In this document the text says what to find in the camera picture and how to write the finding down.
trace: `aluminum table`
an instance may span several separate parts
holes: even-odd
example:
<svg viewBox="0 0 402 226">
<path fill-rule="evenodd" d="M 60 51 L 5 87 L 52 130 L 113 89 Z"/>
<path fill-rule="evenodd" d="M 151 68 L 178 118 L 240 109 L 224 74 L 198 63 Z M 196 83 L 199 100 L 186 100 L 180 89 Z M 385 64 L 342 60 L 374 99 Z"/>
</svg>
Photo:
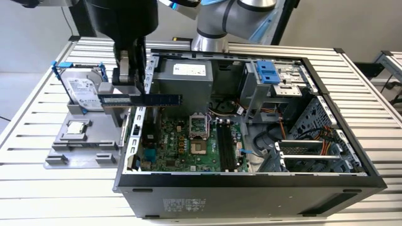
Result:
<svg viewBox="0 0 402 226">
<path fill-rule="evenodd" d="M 112 41 L 69 41 L 57 61 L 115 67 Z M 188 42 L 147 42 L 188 49 Z M 68 96 L 51 69 L 0 135 L 0 225 L 326 225 L 402 224 L 402 118 L 343 53 L 330 48 L 230 44 L 231 53 L 307 57 L 389 188 L 327 219 L 142 220 L 112 192 L 116 169 L 44 169 L 67 115 Z"/>
</svg>

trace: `black robot arm segment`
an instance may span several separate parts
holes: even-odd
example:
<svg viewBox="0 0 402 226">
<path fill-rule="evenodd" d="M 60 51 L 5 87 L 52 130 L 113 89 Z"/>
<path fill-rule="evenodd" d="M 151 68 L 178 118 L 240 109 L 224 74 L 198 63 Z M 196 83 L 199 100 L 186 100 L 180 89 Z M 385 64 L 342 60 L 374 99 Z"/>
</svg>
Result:
<svg viewBox="0 0 402 226">
<path fill-rule="evenodd" d="M 20 3 L 27 8 L 35 8 L 40 4 L 39 0 L 12 0 L 12 1 Z"/>
</svg>

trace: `sticker label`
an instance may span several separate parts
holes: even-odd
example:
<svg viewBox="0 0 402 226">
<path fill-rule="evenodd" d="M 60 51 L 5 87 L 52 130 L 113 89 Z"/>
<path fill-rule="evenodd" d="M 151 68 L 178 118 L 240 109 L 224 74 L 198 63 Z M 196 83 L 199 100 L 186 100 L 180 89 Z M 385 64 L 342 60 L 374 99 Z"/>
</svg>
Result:
<svg viewBox="0 0 402 226">
<path fill-rule="evenodd" d="M 89 79 L 68 78 L 68 83 L 79 105 L 89 111 L 103 110 L 93 82 Z"/>
<path fill-rule="evenodd" d="M 174 74 L 207 76 L 206 65 L 175 64 Z"/>
<path fill-rule="evenodd" d="M 163 199 L 164 211 L 167 212 L 196 212 L 203 211 L 207 199 Z"/>
<path fill-rule="evenodd" d="M 238 114 L 242 115 L 242 114 L 243 114 L 243 111 L 244 111 L 244 108 L 242 108 L 242 107 L 239 106 L 239 108 L 238 108 Z"/>
</svg>

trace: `green circuit board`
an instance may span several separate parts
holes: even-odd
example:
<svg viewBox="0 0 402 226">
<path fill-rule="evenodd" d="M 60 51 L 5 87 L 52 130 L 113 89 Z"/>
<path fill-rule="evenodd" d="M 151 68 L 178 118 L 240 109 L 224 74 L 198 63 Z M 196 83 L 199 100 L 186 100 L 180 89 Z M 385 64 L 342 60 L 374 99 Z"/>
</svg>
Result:
<svg viewBox="0 0 402 226">
<path fill-rule="evenodd" d="M 159 132 L 159 144 L 156 148 L 155 163 L 142 161 L 142 169 L 144 171 L 180 171 L 180 172 L 220 172 L 219 147 L 216 140 L 215 124 L 210 125 L 210 138 L 207 140 L 188 138 L 190 121 L 163 121 Z M 231 126 L 234 139 L 243 146 L 243 138 L 239 125 Z M 206 144 L 204 154 L 192 154 L 191 145 L 199 146 L 199 142 Z M 238 150 L 238 144 L 232 143 L 232 154 Z M 238 167 L 239 172 L 247 172 L 246 156 L 243 164 Z"/>
</svg>

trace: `robotic arm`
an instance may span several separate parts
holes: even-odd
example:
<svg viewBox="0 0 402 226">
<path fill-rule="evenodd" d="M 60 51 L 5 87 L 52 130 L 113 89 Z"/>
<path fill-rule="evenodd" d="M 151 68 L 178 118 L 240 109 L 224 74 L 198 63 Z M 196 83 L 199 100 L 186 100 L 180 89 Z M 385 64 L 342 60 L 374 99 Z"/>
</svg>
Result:
<svg viewBox="0 0 402 226">
<path fill-rule="evenodd" d="M 80 0 L 12 0 L 27 8 L 72 6 Z M 83 0 L 92 27 L 115 41 L 112 84 L 144 93 L 146 36 L 158 27 L 158 0 Z M 260 42 L 276 15 L 276 0 L 170 0 L 171 8 L 198 7 L 195 51 L 227 51 L 226 35 Z"/>
<path fill-rule="evenodd" d="M 12 0 L 27 8 L 72 6 L 80 0 Z M 117 68 L 115 86 L 136 87 L 144 92 L 146 36 L 158 27 L 158 0 L 84 0 L 93 28 L 115 41 Z M 196 7 L 202 0 L 171 0 L 175 4 Z"/>
</svg>

